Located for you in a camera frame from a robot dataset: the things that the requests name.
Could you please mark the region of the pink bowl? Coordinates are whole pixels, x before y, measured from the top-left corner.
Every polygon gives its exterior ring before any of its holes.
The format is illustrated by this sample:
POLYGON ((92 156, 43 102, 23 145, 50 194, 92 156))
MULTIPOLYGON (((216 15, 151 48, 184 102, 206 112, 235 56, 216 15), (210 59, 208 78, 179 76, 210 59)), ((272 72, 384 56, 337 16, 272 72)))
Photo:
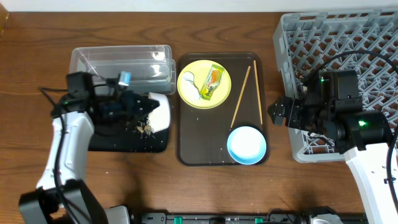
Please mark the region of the pink bowl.
POLYGON ((152 133, 158 133, 168 129, 171 122, 170 105, 168 98, 159 93, 149 93, 149 99, 159 103, 149 115, 148 122, 152 133))

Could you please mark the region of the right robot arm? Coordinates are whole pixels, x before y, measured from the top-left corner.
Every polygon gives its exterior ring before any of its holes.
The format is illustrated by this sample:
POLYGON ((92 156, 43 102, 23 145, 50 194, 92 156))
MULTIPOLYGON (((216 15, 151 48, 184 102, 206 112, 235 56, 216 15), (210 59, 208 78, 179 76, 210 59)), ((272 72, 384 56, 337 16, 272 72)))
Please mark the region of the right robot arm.
POLYGON ((332 139, 358 186, 369 223, 397 221, 397 132, 386 116, 364 110, 354 70, 318 72, 301 98, 281 96, 272 123, 332 139))

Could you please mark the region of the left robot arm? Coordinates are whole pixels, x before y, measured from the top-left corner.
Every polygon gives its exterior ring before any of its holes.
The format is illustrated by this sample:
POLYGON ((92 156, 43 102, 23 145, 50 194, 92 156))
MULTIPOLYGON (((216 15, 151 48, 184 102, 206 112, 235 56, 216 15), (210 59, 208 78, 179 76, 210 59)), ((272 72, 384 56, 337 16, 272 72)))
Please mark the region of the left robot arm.
POLYGON ((67 94, 53 104, 53 140, 45 170, 33 192, 22 194, 19 210, 25 223, 130 223, 127 207, 104 209, 85 184, 88 148, 96 124, 124 121, 133 125, 169 109, 165 95, 147 96, 107 80, 111 96, 98 96, 92 74, 66 76, 67 94))

